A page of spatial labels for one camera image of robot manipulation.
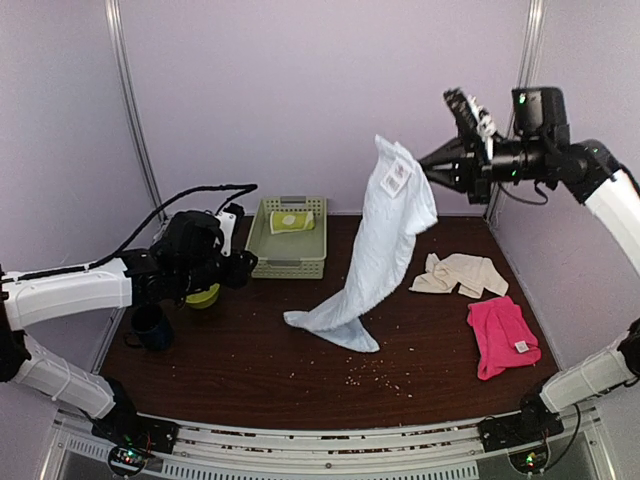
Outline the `pale green plastic basket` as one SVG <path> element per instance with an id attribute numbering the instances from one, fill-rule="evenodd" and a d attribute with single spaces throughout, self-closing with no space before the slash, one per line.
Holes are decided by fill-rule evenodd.
<path id="1" fill-rule="evenodd" d="M 277 233 L 275 226 L 289 216 L 296 223 L 309 219 L 306 230 Z M 327 257 L 327 199 L 319 196 L 275 196 L 261 199 L 246 249 L 258 258 L 255 279 L 320 280 Z"/>

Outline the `green patterned towel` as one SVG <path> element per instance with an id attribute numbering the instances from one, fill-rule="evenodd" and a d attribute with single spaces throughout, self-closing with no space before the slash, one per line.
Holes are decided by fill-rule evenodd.
<path id="1" fill-rule="evenodd" d="M 313 211 L 272 211 L 269 217 L 272 235 L 310 231 L 315 228 Z"/>

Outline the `light blue towel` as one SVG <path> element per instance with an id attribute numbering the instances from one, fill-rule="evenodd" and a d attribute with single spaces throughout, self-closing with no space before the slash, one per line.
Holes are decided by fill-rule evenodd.
<path id="1" fill-rule="evenodd" d="M 283 314 L 287 325 L 358 353 L 380 350 L 361 317 L 402 283 L 417 236 L 438 221 L 432 188 L 409 150 L 380 135 L 375 146 L 378 160 L 343 288 L 309 311 Z"/>

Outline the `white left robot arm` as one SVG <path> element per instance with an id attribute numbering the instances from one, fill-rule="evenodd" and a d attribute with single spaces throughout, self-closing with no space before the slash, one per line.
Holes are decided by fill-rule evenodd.
<path id="1" fill-rule="evenodd" d="M 212 214 L 176 213 L 147 249 L 124 249 L 107 260 L 55 271 L 9 272 L 1 278 L 1 380 L 26 385 L 103 419 L 123 444 L 137 442 L 144 424 L 115 383 L 74 365 L 28 334 L 34 325 L 94 311 L 147 307 L 218 284 L 241 288 L 257 264 L 233 246 L 244 216 L 232 203 Z"/>

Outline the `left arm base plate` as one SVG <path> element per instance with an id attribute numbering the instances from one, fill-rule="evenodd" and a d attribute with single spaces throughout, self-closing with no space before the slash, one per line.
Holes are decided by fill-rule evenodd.
<path id="1" fill-rule="evenodd" d="M 177 423 L 145 416 L 138 416 L 134 425 L 124 430 L 117 430 L 103 420 L 91 419 L 91 423 L 94 436 L 148 453 L 172 453 L 179 433 Z"/>

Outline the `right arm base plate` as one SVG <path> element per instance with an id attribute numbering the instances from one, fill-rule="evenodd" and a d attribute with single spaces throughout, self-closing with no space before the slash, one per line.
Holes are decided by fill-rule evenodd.
<path id="1" fill-rule="evenodd" d="M 513 413 L 506 416 L 485 417 L 477 424 L 479 437 L 486 453 L 512 449 L 564 432 L 564 425 L 558 415 L 547 417 L 541 424 L 526 422 L 526 416 Z"/>

